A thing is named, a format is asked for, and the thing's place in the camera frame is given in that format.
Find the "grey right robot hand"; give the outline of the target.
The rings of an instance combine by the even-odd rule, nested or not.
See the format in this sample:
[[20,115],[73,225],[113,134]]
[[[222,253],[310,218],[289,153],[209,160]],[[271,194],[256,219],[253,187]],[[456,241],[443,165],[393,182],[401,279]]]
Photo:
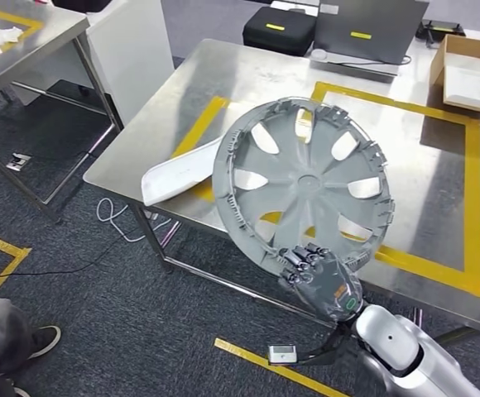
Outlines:
[[313,243],[282,248],[279,259],[283,263],[280,283],[321,318],[343,323],[364,306],[358,279],[329,249]]

